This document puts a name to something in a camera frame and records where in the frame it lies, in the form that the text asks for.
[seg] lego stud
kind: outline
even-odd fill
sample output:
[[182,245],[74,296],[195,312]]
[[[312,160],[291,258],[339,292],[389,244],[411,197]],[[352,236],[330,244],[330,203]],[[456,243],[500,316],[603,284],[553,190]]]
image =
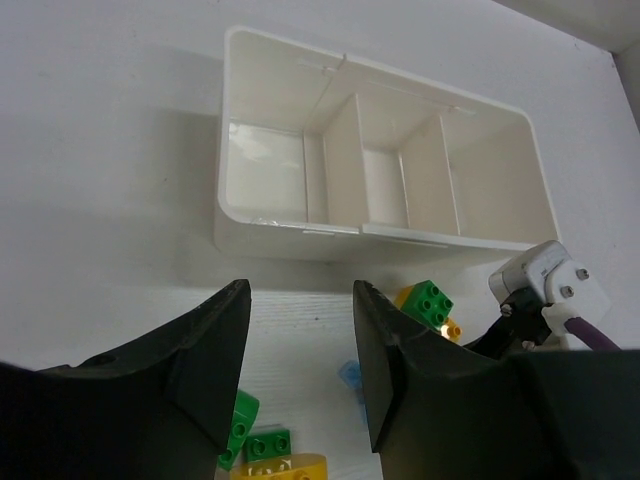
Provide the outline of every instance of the lego stud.
[[236,438],[242,438],[247,433],[247,427],[245,427],[244,423],[236,423],[231,429],[231,435]]
[[278,452],[286,452],[287,448],[289,448],[289,440],[285,437],[278,437],[276,439],[276,450]]
[[227,448],[227,451],[224,452],[222,455],[220,455],[220,459],[223,462],[228,462],[231,460],[231,458],[233,457],[233,452]]
[[560,294],[564,297],[564,298],[571,298],[575,295],[575,292],[573,290],[573,287],[570,286],[566,286],[566,287],[562,287],[560,289]]
[[267,446],[264,444],[263,441],[261,440],[254,440],[253,443],[251,444],[251,451],[253,452],[254,455],[264,455],[264,452],[266,451]]
[[452,338],[459,337],[462,334],[462,330],[457,325],[455,327],[449,327],[447,329],[447,335]]

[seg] white table surface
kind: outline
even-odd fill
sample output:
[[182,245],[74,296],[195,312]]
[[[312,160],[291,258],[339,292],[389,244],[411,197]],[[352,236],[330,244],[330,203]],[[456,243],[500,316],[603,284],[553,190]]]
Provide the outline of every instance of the white table surface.
[[640,135],[611,56],[489,0],[66,0],[0,4],[0,357],[77,364],[254,288],[241,387],[332,479],[381,478],[355,400],[350,289],[435,280],[466,338],[491,267],[399,270],[226,258],[212,244],[224,31],[252,26],[523,108],[565,245],[640,344]]

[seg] screw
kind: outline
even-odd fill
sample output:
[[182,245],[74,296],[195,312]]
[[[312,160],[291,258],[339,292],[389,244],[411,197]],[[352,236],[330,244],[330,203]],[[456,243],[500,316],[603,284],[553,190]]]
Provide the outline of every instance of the screw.
[[522,348],[524,348],[527,352],[533,352],[536,348],[536,344],[531,340],[525,340],[522,342]]
[[511,308],[511,305],[508,303],[505,303],[504,305],[500,305],[500,313],[503,317],[510,317],[513,313],[513,308]]
[[560,289],[560,293],[564,298],[571,298],[576,292],[573,291],[573,287],[566,286]]

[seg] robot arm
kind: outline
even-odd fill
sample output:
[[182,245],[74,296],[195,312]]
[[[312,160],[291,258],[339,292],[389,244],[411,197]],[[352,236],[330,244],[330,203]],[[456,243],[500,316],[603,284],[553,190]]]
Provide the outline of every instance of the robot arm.
[[[582,269],[557,242],[508,262],[490,282],[500,319],[465,347],[355,283],[369,434],[385,480],[640,478],[640,417],[630,413],[640,352],[522,348],[554,332],[617,348],[584,328],[609,303]],[[514,347],[524,353],[509,355]]]

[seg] white plastic organizer box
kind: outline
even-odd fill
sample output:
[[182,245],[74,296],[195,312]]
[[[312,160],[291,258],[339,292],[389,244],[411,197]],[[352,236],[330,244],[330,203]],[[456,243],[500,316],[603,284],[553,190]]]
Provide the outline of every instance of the white plastic organizer box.
[[222,104],[224,252],[416,261],[558,239],[517,109],[241,28],[227,33]]

